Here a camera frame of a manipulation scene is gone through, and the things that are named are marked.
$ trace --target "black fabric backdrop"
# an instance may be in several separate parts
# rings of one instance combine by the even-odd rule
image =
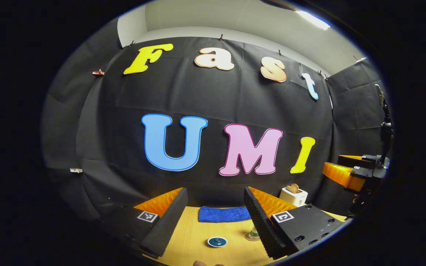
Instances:
[[[138,74],[123,71],[139,48],[173,44],[157,62]],[[232,55],[230,71],[201,68],[194,58],[204,47],[219,47]],[[252,186],[279,196],[280,188],[297,183],[309,195],[307,203],[346,215],[352,195],[323,174],[326,161],[338,154],[381,152],[379,123],[383,120],[379,81],[367,61],[333,75],[327,82],[307,66],[262,47],[205,37],[158,39],[120,49],[113,20],[82,44],[61,67],[47,96],[42,143],[47,168],[66,202],[84,219],[95,219],[122,203],[139,203],[178,187],[187,187],[191,206],[244,205],[243,188]],[[288,80],[278,83],[260,74],[261,59],[285,64]],[[91,71],[101,68],[105,76]],[[301,74],[310,74],[319,99],[314,101]],[[198,162],[189,170],[156,168],[144,153],[141,117],[160,113],[172,118],[166,153],[184,153],[183,116],[208,120],[203,129]],[[255,144],[267,128],[284,132],[275,160],[276,172],[238,175],[218,173],[228,150],[229,123],[247,125]],[[316,140],[306,170],[290,174],[300,152],[300,139]],[[82,174],[69,168],[82,168]]]

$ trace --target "wooden table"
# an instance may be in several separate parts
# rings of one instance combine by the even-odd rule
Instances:
[[[254,226],[251,219],[242,222],[198,222],[199,210],[199,207],[185,207],[164,255],[153,260],[170,266],[191,266],[196,260],[208,266],[262,266],[274,261],[267,256],[261,241],[244,238]],[[327,214],[342,222],[346,218]],[[221,248],[208,246],[206,241],[217,236],[226,238],[228,244]]]

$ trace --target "pink letter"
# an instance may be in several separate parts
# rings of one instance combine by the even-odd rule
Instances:
[[[220,175],[237,175],[241,172],[237,166],[238,156],[241,158],[246,174],[251,172],[259,159],[261,162],[254,169],[256,174],[267,175],[275,172],[275,156],[279,140],[283,136],[282,131],[275,128],[267,129],[255,147],[247,126],[229,124],[224,127],[224,131],[230,136],[230,143],[226,163],[223,168],[220,168]]]

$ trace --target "blue towel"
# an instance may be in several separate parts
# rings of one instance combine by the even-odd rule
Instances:
[[[217,209],[201,207],[198,222],[240,222],[251,219],[246,207]]]

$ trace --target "screw hole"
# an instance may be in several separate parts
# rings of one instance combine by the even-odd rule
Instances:
[[[302,240],[304,240],[305,239],[305,237],[304,236],[298,236],[298,237],[296,237],[294,240],[295,240],[295,242],[300,242],[300,241],[302,241]]]

